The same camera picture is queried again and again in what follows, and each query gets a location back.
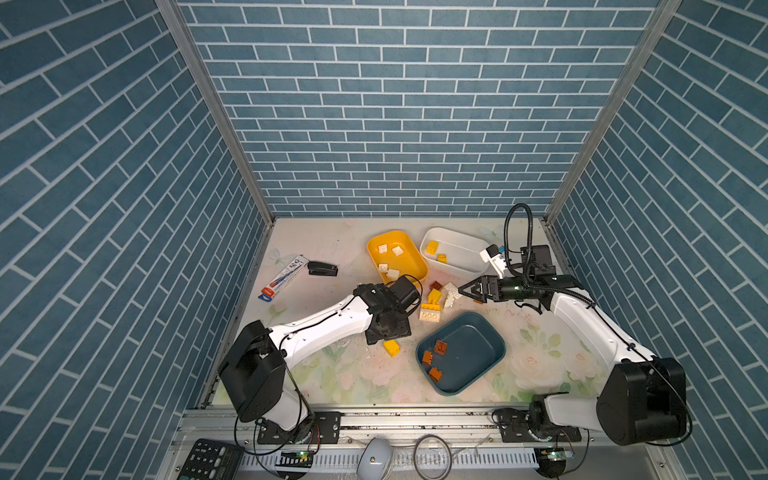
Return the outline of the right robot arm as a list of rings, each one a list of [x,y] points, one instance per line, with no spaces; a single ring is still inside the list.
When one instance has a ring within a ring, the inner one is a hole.
[[[600,431],[613,443],[671,447],[693,431],[686,401],[686,373],[673,358],[661,358],[623,331],[571,275],[528,278],[483,275],[458,289],[481,303],[538,301],[563,321],[608,368],[594,398],[568,393],[537,395],[528,428],[542,437],[557,427]]]

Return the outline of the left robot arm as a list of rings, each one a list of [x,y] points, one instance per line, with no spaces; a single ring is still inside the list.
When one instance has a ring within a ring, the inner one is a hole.
[[[265,419],[286,432],[304,428],[313,412],[290,369],[349,336],[363,334],[369,345],[409,336],[409,317],[422,295],[421,282],[406,274],[386,284],[360,284],[341,301],[294,322],[247,324],[217,369],[237,420]]]

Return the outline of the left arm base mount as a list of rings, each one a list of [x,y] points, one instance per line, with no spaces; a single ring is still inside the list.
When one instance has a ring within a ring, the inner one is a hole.
[[[297,427],[283,429],[270,420],[262,420],[257,431],[260,445],[286,443],[337,444],[342,414],[339,411],[316,411],[306,416]]]

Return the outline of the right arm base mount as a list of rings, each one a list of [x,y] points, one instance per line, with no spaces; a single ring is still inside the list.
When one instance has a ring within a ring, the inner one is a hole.
[[[578,428],[551,424],[540,413],[530,414],[527,410],[505,407],[494,410],[490,418],[504,443],[582,441]]]

